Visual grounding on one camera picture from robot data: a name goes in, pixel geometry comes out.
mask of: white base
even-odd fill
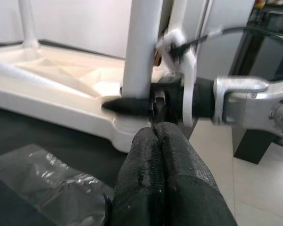
[[[0,108],[106,138],[127,153],[149,122],[130,119],[132,130],[123,131],[115,114],[101,109],[102,102],[120,96],[123,73],[123,60],[44,46],[0,48]],[[155,67],[152,80],[165,73]]]

